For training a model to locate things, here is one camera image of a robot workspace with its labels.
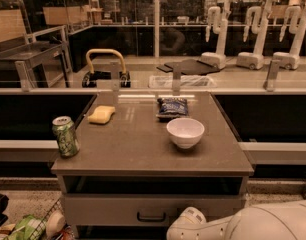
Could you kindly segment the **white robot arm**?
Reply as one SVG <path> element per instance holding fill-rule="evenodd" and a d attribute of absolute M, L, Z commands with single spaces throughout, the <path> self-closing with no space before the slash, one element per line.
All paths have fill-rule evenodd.
<path fill-rule="evenodd" d="M 188 207 L 169 227 L 166 239 L 306 240 L 306 200 L 252 205 L 210 222 Z"/>

